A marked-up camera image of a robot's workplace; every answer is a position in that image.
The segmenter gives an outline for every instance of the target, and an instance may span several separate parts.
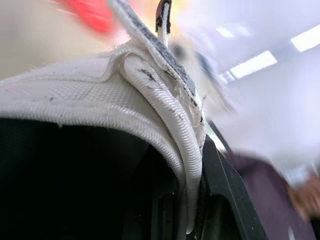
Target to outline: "hand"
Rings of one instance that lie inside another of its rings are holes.
[[[310,217],[320,217],[320,177],[312,176],[296,194]]]

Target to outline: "white ceiling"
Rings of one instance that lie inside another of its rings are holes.
[[[320,24],[320,1],[192,0],[185,16],[178,19],[184,32],[198,37],[197,47],[210,52],[223,72]],[[216,26],[235,37],[223,37]]]

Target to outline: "red object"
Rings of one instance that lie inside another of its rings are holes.
[[[64,2],[82,21],[99,33],[112,32],[115,24],[112,12],[106,0],[64,0]]]

